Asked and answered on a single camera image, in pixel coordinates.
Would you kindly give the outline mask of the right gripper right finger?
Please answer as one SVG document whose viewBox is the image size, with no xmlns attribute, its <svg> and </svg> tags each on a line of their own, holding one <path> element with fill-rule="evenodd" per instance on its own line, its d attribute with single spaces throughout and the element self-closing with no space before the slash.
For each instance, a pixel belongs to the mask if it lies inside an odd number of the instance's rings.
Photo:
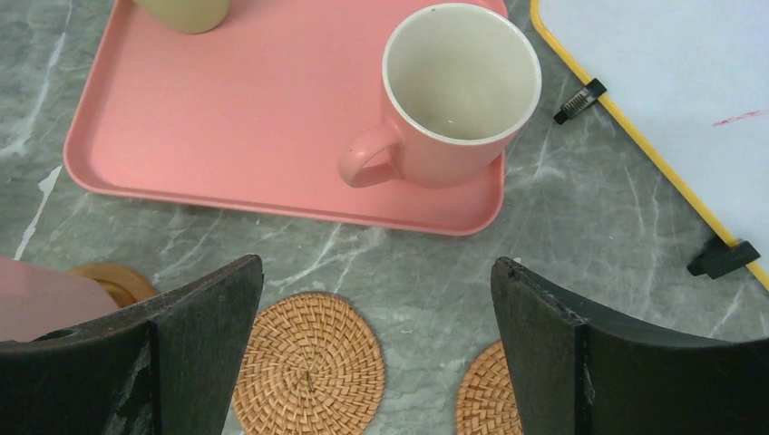
<svg viewBox="0 0 769 435">
<path fill-rule="evenodd" d="M 527 434 L 765 434 L 768 342 L 657 326 L 508 257 L 491 293 Z"/>
</svg>

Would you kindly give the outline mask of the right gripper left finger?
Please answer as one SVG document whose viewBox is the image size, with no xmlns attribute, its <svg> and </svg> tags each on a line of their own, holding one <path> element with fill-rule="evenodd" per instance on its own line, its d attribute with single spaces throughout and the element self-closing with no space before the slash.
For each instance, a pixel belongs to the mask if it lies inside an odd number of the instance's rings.
<svg viewBox="0 0 769 435">
<path fill-rule="evenodd" d="M 259 256 L 91 321 L 1 344 L 4 434 L 219 434 L 264 283 Z"/>
</svg>

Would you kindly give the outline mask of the light wooden coaster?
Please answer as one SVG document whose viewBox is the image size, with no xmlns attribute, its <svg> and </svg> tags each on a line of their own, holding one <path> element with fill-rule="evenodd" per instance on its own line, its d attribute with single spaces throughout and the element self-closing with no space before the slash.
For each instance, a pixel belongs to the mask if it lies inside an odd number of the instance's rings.
<svg viewBox="0 0 769 435">
<path fill-rule="evenodd" d="M 115 263 L 90 263 L 73 267 L 68 273 L 97 282 L 120 308 L 137 304 L 159 293 L 144 275 Z"/>
</svg>

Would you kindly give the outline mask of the pink mug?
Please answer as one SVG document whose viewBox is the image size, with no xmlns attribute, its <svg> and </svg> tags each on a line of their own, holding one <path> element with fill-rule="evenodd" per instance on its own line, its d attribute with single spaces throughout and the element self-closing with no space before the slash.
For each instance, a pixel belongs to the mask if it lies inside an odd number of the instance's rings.
<svg viewBox="0 0 769 435">
<path fill-rule="evenodd" d="M 530 40 L 479 5 L 425 7 L 392 32 L 381 66 L 380 122 L 347 145 L 342 180 L 403 179 L 427 188 L 469 181 L 531 118 L 542 72 Z"/>
<path fill-rule="evenodd" d="M 95 281 L 1 259 L 1 339 L 30 342 L 118 310 Z"/>
</svg>

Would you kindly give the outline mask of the green mug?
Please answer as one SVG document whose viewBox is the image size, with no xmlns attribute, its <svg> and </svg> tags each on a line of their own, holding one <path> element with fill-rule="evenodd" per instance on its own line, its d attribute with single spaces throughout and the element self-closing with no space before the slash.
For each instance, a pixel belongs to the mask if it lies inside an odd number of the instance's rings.
<svg viewBox="0 0 769 435">
<path fill-rule="evenodd" d="M 203 34 L 227 17 L 229 0 L 135 0 L 153 18 L 182 34 Z"/>
</svg>

